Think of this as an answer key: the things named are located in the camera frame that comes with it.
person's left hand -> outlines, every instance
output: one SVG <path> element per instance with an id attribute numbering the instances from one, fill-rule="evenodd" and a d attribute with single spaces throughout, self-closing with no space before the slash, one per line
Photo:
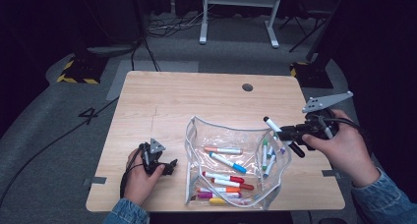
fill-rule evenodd
<path id="1" fill-rule="evenodd" d="M 132 160 L 137 150 L 138 149 L 135 149 L 131 152 L 126 166 L 129 166 L 129 162 Z M 140 151 L 138 156 L 136 156 L 136 159 L 131 167 L 143 164 L 141 155 L 142 151 Z M 144 165 L 133 168 L 127 175 L 128 181 L 126 183 L 123 198 L 126 198 L 137 205 L 142 205 L 152 193 L 153 187 L 161 176 L 164 168 L 165 165 L 159 165 L 151 176 L 149 176 L 145 171 Z"/>

metal stand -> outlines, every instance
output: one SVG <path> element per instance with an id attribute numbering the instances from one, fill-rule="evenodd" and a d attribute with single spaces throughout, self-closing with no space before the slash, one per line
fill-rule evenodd
<path id="1" fill-rule="evenodd" d="M 269 21 L 265 21 L 270 44 L 272 48 L 278 48 L 278 40 L 273 31 L 273 21 L 275 20 L 276 12 L 278 10 L 280 0 L 204 0 L 202 29 L 200 32 L 200 44 L 207 43 L 208 35 L 208 10 L 209 4 L 218 5 L 235 5 L 235 6 L 253 6 L 253 7 L 267 7 L 272 8 Z"/>

blue marker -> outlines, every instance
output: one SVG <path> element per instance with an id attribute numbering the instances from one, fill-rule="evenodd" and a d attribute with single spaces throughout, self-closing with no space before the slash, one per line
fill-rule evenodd
<path id="1" fill-rule="evenodd" d="M 241 172 L 243 174 L 246 174 L 246 168 L 240 166 L 237 163 L 234 163 L 232 161 L 229 161 L 226 158 L 224 158 L 224 157 L 222 157 L 222 156 L 220 156 L 220 155 L 218 155 L 218 154 L 216 154 L 214 152 L 210 152 L 209 153 L 209 156 L 212 157 L 212 158 L 215 158 L 216 160 L 218 160 L 218 161 L 220 161 L 220 162 L 222 162 L 222 163 L 224 163 L 224 164 L 226 164 L 226 165 L 228 165 L 228 166 L 230 166 L 230 167 L 232 167 L 234 169 L 236 169 L 237 171 L 239 171 L 239 172 Z"/>

denim sleeve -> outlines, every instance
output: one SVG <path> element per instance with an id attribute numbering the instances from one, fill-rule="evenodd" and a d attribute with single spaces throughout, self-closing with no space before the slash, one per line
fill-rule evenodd
<path id="1" fill-rule="evenodd" d="M 147 224 L 149 223 L 149 215 L 145 210 L 128 199 L 121 198 L 103 222 L 103 224 L 112 223 Z"/>
<path id="2" fill-rule="evenodd" d="M 417 223 L 417 204 L 381 169 L 381 177 L 364 188 L 352 188 L 363 213 L 373 223 Z"/>

gray floor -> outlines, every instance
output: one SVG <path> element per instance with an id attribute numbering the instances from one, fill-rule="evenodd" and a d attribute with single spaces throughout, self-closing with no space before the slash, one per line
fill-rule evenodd
<path id="1" fill-rule="evenodd" d="M 274 29 L 280 47 L 273 49 L 265 30 L 264 20 L 267 19 L 218 19 L 208 25 L 206 45 L 199 44 L 200 26 L 196 26 L 170 37 L 148 37 L 149 48 L 156 61 L 177 66 L 177 69 L 166 70 L 161 65 L 161 71 L 193 71 L 178 64 L 189 66 L 192 63 L 201 73 L 289 76 L 289 64 L 306 61 L 305 56 L 315 37 L 289 53 L 288 50 L 303 34 L 295 22 L 279 30 L 284 21 L 276 20 Z M 302 21 L 302 24 L 308 28 L 312 26 L 312 21 Z M 80 113 L 91 107 L 98 110 L 108 104 L 114 94 L 117 95 L 114 87 L 118 84 L 113 82 L 118 81 L 119 86 L 123 82 L 115 80 L 118 68 L 122 62 L 130 61 L 130 54 L 111 58 L 101 77 L 101 84 L 57 83 L 70 57 L 71 53 L 50 67 L 46 73 L 49 88 L 28 106 L 1 139 L 1 192 L 40 149 L 79 125 L 84 120 L 78 117 Z M 143 46 L 136 51 L 134 60 L 136 70 L 149 67 L 140 64 L 150 60 Z M 335 63 L 330 62 L 327 71 L 334 88 L 302 88 L 306 99 L 348 90 L 345 78 Z M 357 121 L 353 100 L 348 99 L 336 107 L 345 110 Z M 84 182 L 94 176 L 116 105 L 117 102 L 112 103 L 89 125 L 83 125 L 53 143 L 26 167 L 7 192 L 0 209 L 0 223 L 100 223 L 103 220 L 107 213 L 86 210 L 89 187 Z M 356 212 L 349 193 L 350 181 L 341 175 L 338 182 L 346 207 L 342 210 L 312 211 L 313 223 L 325 217 L 339 217 L 349 224 L 356 223 Z M 309 223 L 307 210 L 291 214 L 294 223 Z"/>

